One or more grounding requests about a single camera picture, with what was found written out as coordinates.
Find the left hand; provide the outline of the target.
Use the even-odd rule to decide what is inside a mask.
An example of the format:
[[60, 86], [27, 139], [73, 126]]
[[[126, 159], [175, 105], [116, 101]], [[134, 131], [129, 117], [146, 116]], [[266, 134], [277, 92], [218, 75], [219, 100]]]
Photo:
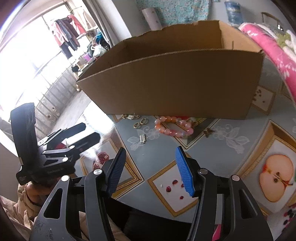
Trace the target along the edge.
[[46, 187], [37, 183], [29, 182], [26, 185], [27, 196], [33, 204], [43, 206], [46, 197], [52, 192], [54, 187], [55, 184], [50, 187]]

